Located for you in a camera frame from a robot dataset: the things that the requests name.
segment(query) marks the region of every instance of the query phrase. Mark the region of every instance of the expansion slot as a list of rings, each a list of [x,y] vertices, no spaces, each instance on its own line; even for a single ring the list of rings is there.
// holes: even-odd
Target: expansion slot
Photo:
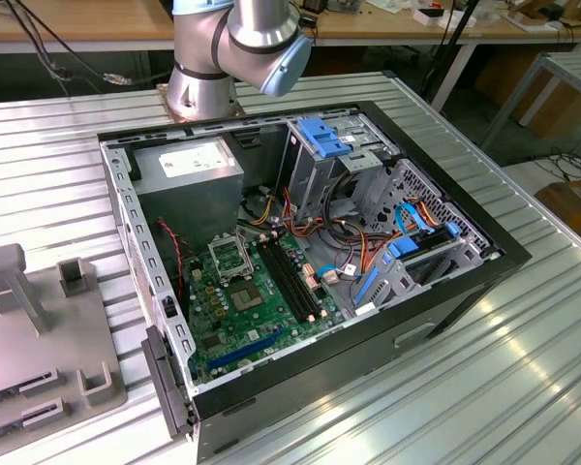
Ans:
[[[264,242],[257,249],[295,319],[304,323],[310,316],[316,318],[319,307],[280,244],[277,241]]]
[[[271,347],[275,343],[277,337],[284,331],[286,331],[285,328],[279,329],[275,331],[273,334],[265,337],[260,341],[254,342],[249,346],[242,347],[241,349],[231,352],[230,354],[226,354],[225,356],[218,356],[217,358],[214,358],[211,361],[209,361],[206,364],[206,366],[208,367],[209,370],[212,370],[213,368],[220,368],[221,366],[233,363],[234,361],[240,360],[248,355],[262,351],[267,347]]]

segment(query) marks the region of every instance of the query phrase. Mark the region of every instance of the ram slot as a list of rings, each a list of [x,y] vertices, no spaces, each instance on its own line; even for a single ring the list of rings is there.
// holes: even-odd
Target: ram slot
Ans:
[[[277,242],[265,242],[258,246],[259,254],[282,297],[299,323],[310,315],[316,316],[319,307],[303,284],[289,257]]]

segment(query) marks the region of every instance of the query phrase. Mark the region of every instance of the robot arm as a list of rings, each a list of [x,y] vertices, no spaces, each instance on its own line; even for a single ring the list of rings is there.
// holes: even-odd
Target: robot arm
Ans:
[[[188,120],[234,114],[233,77],[268,95],[286,94],[310,56],[312,41],[289,0],[175,0],[172,14],[168,105]]]

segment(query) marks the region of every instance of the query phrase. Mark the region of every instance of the metal frame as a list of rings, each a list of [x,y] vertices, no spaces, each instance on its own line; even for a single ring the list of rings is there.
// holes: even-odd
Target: metal frame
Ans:
[[[534,258],[452,331],[222,452],[216,463],[343,462],[350,450],[362,463],[487,456],[503,463],[523,453],[519,462],[581,463],[581,238],[399,79],[309,77],[281,99],[245,85],[238,95],[248,113],[375,101]],[[193,457],[193,444],[169,439],[146,369],[145,323],[95,148],[99,132],[169,122],[153,91],[0,104],[0,240],[25,230],[31,270],[62,253],[95,264],[128,390],[122,407],[0,464]]]
[[[525,93],[529,90],[541,71],[548,71],[553,75],[544,90],[538,95],[530,109],[525,113],[521,124],[531,121],[536,112],[544,105],[549,95],[557,87],[560,81],[570,84],[581,92],[581,53],[541,53],[532,63],[532,66],[514,88],[505,104],[497,113],[489,126],[484,140],[480,144],[482,150],[486,150],[498,135],[510,114],[519,104]],[[581,140],[575,150],[581,149]]]

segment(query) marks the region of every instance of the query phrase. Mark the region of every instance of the table leg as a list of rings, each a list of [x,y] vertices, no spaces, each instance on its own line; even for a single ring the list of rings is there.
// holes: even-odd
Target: table leg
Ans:
[[[504,126],[505,121],[510,116],[510,114],[514,111],[516,106],[519,104],[525,93],[528,91],[532,83],[535,81],[535,78],[540,73],[542,69],[541,60],[543,59],[542,55],[539,55],[532,63],[532,66],[528,70],[528,72],[523,76],[521,81],[517,84],[514,88],[512,94],[508,97],[505,101],[505,104],[497,113],[497,116],[491,122],[491,125],[486,132],[486,137],[480,144],[480,148],[486,151],[486,148],[491,144],[493,139],[497,136],[499,131]]]
[[[469,59],[472,57],[474,53],[476,44],[470,43],[461,46],[461,49],[458,50],[456,54],[456,58],[454,59],[452,66],[449,67],[447,71],[447,75],[445,75],[445,79],[442,82],[441,87],[437,91],[437,95],[433,99],[433,102],[430,104],[433,109],[436,111],[441,111],[443,105],[447,101],[449,94],[452,92],[454,85],[456,85],[456,81],[463,73],[463,70],[467,66]]]
[[[579,44],[577,44],[576,46],[574,46],[572,51],[581,51],[581,42]],[[551,96],[551,94],[557,88],[557,86],[560,82],[561,81],[558,77],[551,77],[551,80],[549,80],[549,83],[546,84],[544,89],[542,89],[542,92],[540,92],[538,94],[538,96],[535,98],[534,102],[530,105],[528,110],[525,112],[525,114],[523,115],[523,117],[519,121],[519,124],[521,126],[527,126],[528,124],[530,124],[530,121],[532,121],[535,114],[538,113],[540,108],[548,100],[548,98]]]

